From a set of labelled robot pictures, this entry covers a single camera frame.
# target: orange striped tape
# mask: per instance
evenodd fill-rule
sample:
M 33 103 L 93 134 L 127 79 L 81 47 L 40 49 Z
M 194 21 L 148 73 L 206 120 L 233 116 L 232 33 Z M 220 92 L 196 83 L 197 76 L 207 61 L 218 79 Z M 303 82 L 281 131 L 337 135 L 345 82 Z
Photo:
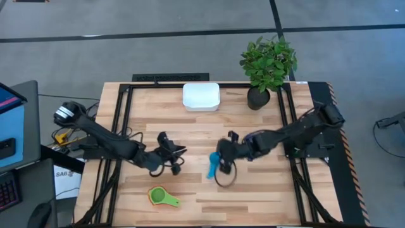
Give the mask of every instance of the orange striped tape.
M 336 97 L 335 97 L 335 92 L 333 91 L 333 87 L 332 85 L 327 82 L 328 86 L 329 86 L 329 91 L 330 91 L 330 96 L 332 98 L 332 103 L 334 105 L 337 105 L 337 101 L 336 101 Z M 352 159 L 352 154 L 350 152 L 350 148 L 349 148 L 349 143 L 347 142 L 347 137 L 345 135 L 345 131 L 343 129 L 340 130 L 340 136 L 342 137 L 342 142 L 343 142 L 343 146 L 345 148 L 345 152 L 346 152 L 346 156 L 347 156 L 347 162 L 349 162 L 349 168 L 351 169 L 351 173 L 352 173 L 352 178 L 353 178 L 353 183 L 354 183 L 354 187 L 357 191 L 357 197 L 359 198 L 359 203 L 360 203 L 360 207 L 362 210 L 362 214 L 364 217 L 364 222 L 367 226 L 370 226 L 370 218 L 368 217 L 368 212 L 367 212 L 367 207 L 365 204 L 365 200 L 363 199 L 363 193 L 361 192 L 361 188 L 360 188 L 360 183 L 358 181 L 358 177 L 357 177 L 357 173 L 354 169 L 354 164 L 353 164 L 353 159 Z

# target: wooden tabletop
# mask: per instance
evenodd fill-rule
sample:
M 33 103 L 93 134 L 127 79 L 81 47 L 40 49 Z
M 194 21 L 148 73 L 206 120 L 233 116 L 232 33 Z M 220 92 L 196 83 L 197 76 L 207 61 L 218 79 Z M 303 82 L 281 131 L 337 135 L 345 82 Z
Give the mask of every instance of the wooden tabletop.
M 290 84 L 299 117 L 313 107 L 311 93 L 307 84 Z M 111 129 L 119 85 L 118 82 L 105 83 L 101 95 L 96 122 L 107 129 Z M 156 138 L 161 131 L 166 131 L 169 139 L 186 146 L 188 151 L 178 176 L 166 169 L 162 176 L 152 178 L 146 169 L 123 162 L 113 225 L 299 224 L 290 165 L 281 144 L 269 155 L 253 162 L 237 160 L 237 180 L 228 189 L 206 178 L 208 156 L 228 131 L 236 131 L 242 137 L 255 130 L 275 130 L 283 126 L 277 94 L 270 93 L 270 102 L 262 109 L 252 111 L 247 107 L 247 89 L 221 89 L 221 104 L 217 111 L 188 112 L 182 104 L 181 88 L 134 89 L 128 126 L 144 133 L 147 151 L 158 146 Z M 121 113 L 126 99 L 124 95 Z M 284 100 L 289 115 L 286 94 Z M 307 161 L 315 195 L 333 217 L 342 220 L 329 167 L 317 158 Z M 98 160 L 85 165 L 75 218 L 83 217 L 92 204 L 98 165 Z M 221 175 L 220 181 L 229 181 L 229 177 Z M 152 206 L 147 191 L 157 185 L 178 197 L 181 206 Z M 307 220 L 311 220 L 308 199 L 303 192 L 302 195 Z M 102 221 L 106 219 L 107 208 L 105 203 Z

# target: computer mouse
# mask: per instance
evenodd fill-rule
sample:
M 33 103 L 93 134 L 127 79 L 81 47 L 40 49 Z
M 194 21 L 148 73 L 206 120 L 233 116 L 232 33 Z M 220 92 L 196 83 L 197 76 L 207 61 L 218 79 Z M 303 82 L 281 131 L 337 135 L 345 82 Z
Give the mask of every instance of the computer mouse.
M 44 228 L 51 214 L 52 208 L 49 203 L 40 203 L 33 210 L 28 220 L 27 228 Z

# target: gray carpet floor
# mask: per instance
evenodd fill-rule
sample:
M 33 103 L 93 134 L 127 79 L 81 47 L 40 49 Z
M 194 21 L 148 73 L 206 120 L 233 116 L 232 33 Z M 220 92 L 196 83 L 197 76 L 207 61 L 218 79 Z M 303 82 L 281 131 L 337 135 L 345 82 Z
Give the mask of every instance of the gray carpet floor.
M 276 3 L 283 28 L 405 22 L 401 0 Z M 6 1 L 0 12 L 0 39 L 241 28 L 275 28 L 269 1 Z M 211 80 L 247 80 L 240 53 L 259 36 L 1 43 L 1 82 L 12 86 L 35 79 L 43 94 L 99 98 L 104 82 L 129 81 L 133 73 L 208 72 Z M 334 86 L 372 225 L 403 227 L 405 159 L 378 148 L 372 127 L 405 111 L 405 29 L 285 33 L 285 38 L 297 50 L 296 80 Z M 51 143 L 57 128 L 52 115 L 63 101 L 40 98 L 43 144 Z M 389 151 L 405 156 L 398 126 L 378 130 L 377 137 Z M 60 205 L 60 223 L 69 223 L 74 201 Z

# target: black plant pot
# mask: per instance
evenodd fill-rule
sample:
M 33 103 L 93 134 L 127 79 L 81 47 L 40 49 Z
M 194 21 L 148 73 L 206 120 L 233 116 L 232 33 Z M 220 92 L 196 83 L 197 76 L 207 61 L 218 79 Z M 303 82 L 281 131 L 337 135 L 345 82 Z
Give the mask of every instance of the black plant pot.
M 247 92 L 247 105 L 252 110 L 259 110 L 270 100 L 270 93 L 267 89 L 260 92 L 257 86 L 251 87 Z

